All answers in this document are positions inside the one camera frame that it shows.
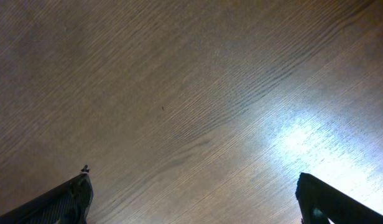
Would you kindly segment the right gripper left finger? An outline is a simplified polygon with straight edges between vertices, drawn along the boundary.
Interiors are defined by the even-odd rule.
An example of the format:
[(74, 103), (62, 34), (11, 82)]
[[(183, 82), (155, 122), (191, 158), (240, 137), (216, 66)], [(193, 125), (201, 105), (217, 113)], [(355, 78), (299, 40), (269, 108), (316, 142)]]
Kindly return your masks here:
[(0, 215), (0, 224), (86, 223), (93, 200), (89, 168), (37, 198)]

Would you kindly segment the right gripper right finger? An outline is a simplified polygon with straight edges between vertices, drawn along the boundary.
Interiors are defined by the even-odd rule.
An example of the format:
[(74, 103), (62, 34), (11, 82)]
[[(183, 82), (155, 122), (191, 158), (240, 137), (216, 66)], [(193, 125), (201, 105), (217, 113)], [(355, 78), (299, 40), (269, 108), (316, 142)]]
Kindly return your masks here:
[(300, 174), (295, 196), (302, 224), (383, 223), (383, 215), (308, 173)]

